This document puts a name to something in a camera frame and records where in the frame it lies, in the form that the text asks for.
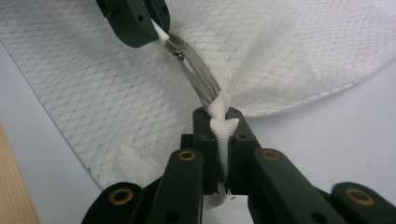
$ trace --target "white table surface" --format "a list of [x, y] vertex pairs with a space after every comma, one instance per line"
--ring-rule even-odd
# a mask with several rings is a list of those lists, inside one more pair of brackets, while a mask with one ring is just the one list
[[[305, 108], [249, 119], [262, 147], [284, 152], [316, 187], [361, 183], [396, 204], [396, 63]], [[100, 193], [0, 44], [0, 122], [44, 224], [80, 223]], [[252, 223], [246, 197], [203, 223]]]

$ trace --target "white background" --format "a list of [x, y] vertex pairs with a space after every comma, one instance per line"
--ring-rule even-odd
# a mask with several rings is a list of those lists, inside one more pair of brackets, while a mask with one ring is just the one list
[[[316, 187], [357, 182], [396, 204], [395, 72], [396, 63], [305, 108], [248, 122], [262, 147], [284, 152]], [[42, 223], [80, 223], [101, 190], [2, 45], [0, 122]], [[203, 223], [252, 223], [246, 198], [205, 211]]]

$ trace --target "white nonwoven fabric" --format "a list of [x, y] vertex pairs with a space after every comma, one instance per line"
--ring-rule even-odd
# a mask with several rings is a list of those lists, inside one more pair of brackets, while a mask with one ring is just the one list
[[[170, 32], [195, 49], [245, 116], [314, 102], [396, 57], [393, 0], [167, 5]], [[122, 44], [94, 0], [2, 0], [0, 39], [103, 187], [147, 185], [162, 174], [180, 135], [191, 133], [200, 101], [177, 60], [155, 44]]]

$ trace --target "wooden surface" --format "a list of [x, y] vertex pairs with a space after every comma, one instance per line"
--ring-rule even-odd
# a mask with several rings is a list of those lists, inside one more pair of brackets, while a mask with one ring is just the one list
[[1, 124], [0, 223], [40, 223]]

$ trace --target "white mesh fabric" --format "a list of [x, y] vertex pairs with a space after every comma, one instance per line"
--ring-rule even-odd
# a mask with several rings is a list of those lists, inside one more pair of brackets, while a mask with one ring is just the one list
[[[396, 55], [392, 0], [167, 4], [171, 33], [195, 49], [245, 116], [311, 103], [367, 78]], [[180, 135], [191, 132], [200, 101], [177, 60], [154, 44], [122, 44], [94, 0], [3, 0], [0, 39], [104, 187], [154, 180]]]

